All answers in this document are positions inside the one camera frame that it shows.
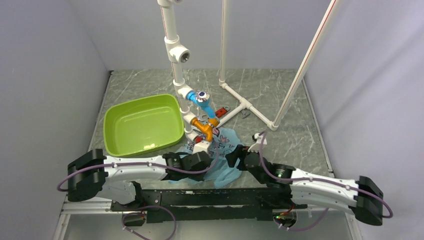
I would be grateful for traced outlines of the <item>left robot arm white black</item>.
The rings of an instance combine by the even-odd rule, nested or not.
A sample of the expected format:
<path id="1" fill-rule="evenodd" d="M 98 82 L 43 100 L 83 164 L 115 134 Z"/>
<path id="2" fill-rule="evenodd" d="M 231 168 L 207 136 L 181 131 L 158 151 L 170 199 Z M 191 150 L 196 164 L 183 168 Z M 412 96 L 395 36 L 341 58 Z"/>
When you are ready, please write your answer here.
<path id="1" fill-rule="evenodd" d="M 57 189 L 67 193 L 70 202 L 104 198 L 126 205 L 131 210 L 144 203 L 138 180 L 201 181 L 216 164 L 205 151 L 167 152 L 146 158 L 104 155 L 102 149 L 86 152 L 67 166 L 67 177 Z"/>

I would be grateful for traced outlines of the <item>blue printed plastic bag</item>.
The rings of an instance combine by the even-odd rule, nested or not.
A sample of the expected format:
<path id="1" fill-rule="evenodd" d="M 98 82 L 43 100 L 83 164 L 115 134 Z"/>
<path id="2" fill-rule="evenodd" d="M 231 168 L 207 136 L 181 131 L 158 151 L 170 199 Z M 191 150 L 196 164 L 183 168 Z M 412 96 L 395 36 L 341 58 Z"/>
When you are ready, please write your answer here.
<path id="1" fill-rule="evenodd" d="M 242 171 L 236 167 L 229 167 L 226 155 L 232 153 L 242 142 L 231 128 L 220 127 L 213 131 L 213 143 L 208 151 L 214 166 L 203 177 L 202 180 L 184 178 L 178 181 L 170 180 L 173 185 L 185 184 L 188 186 L 199 186 L 206 184 L 208 188 L 220 189 L 233 183 L 242 175 Z"/>

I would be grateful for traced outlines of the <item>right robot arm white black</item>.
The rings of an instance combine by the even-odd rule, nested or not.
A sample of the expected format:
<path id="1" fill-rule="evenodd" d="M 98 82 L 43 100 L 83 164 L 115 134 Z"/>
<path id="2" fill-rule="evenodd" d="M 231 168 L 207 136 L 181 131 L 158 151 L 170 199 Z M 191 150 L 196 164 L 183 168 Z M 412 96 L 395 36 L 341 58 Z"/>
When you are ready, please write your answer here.
<path id="1" fill-rule="evenodd" d="M 383 224 L 384 194 L 367 176 L 354 180 L 316 175 L 290 165 L 271 163 L 242 145 L 225 158 L 229 167 L 247 171 L 260 184 L 279 189 L 275 200 L 282 208 L 315 205 L 343 211 L 367 225 Z"/>

